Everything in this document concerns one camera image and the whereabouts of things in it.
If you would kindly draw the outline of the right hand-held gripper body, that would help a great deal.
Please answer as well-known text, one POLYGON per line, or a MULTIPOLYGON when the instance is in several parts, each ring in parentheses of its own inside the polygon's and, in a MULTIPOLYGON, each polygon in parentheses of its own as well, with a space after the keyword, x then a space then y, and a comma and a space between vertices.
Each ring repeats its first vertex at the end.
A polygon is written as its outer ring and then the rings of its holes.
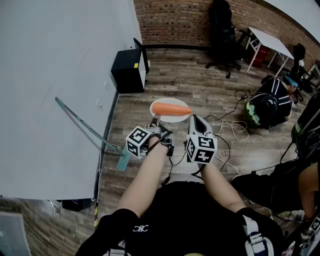
POLYGON ((208 164, 217 153, 217 138, 212 134, 188 134, 186 136, 187 161, 190 163, 208 164))

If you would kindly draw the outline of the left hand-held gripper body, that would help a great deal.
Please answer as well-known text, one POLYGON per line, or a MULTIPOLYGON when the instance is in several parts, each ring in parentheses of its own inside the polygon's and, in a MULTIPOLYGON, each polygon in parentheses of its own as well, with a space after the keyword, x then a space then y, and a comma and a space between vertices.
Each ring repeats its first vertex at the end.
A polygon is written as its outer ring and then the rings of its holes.
POLYGON ((127 151, 138 159, 144 158, 149 153, 149 139, 157 137, 158 143, 168 148, 167 156, 171 157, 175 147, 175 136, 172 131, 162 129, 160 126, 142 128, 137 126, 126 137, 127 151))

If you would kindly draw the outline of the person's left hand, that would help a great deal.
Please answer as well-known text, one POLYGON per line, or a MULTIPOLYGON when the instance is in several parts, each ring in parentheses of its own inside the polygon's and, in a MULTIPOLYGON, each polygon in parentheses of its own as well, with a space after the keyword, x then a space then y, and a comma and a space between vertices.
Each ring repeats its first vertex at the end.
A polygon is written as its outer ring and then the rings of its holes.
POLYGON ((166 157, 168 148, 161 144, 156 136, 150 137, 148 140, 148 157, 166 157))

